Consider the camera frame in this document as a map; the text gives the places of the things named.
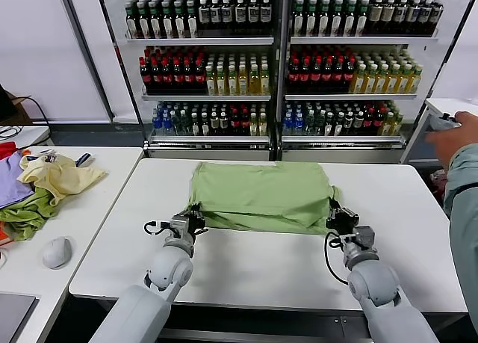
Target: red cloth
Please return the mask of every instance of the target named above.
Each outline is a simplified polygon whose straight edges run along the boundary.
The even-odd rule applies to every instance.
[[[7,143],[0,143],[0,160],[8,158],[16,151],[16,145],[13,141]]]

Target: white tabletop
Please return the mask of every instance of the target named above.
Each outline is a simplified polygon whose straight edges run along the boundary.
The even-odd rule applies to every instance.
[[[148,236],[143,225],[169,220],[185,207],[197,162],[143,159],[138,164],[70,284],[72,294],[115,299],[144,277],[164,236]],[[323,169],[342,189],[344,205],[360,214],[362,225],[375,229],[381,259],[397,271],[417,308],[467,311],[453,267],[448,219],[413,167],[323,164]],[[346,278],[341,251],[331,250],[330,259]],[[327,271],[323,236],[211,229],[198,236],[193,264],[179,302],[360,309],[348,287]]]
[[[47,136],[48,126],[23,126],[22,131],[17,136],[12,137],[11,139],[2,140],[0,143],[15,141],[16,147],[24,147],[44,140]]]
[[[32,147],[31,151],[44,149],[48,147]],[[17,343],[42,342],[46,338],[76,268],[143,156],[141,148],[55,146],[52,149],[73,160],[88,152],[95,158],[90,166],[102,168],[108,174],[83,193],[62,200],[58,215],[49,219],[30,241],[0,247],[7,256],[0,268],[0,293],[29,294],[39,299]],[[64,268],[50,270],[43,266],[40,251],[58,236],[66,236],[72,242],[72,259]]]

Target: green towel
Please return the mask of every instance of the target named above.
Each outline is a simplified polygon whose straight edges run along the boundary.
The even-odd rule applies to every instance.
[[[340,191],[315,163],[275,166],[200,163],[189,204],[201,203],[206,226],[324,235],[329,198]]]
[[[52,197],[44,188],[35,188],[35,193],[27,199],[0,209],[5,233],[15,241],[33,237],[46,220],[55,215],[55,208],[50,205]]]

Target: person's hand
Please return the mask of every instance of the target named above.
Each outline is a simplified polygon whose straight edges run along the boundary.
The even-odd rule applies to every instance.
[[[462,124],[459,128],[442,132],[430,132],[426,142],[435,146],[435,154],[445,169],[450,165],[451,158],[463,146],[478,143],[478,117],[467,111],[458,111],[455,119]]]

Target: computer mouse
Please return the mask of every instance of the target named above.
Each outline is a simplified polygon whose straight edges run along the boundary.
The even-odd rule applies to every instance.
[[[66,237],[57,237],[45,245],[43,264],[51,269],[59,268],[72,258],[72,245]]]

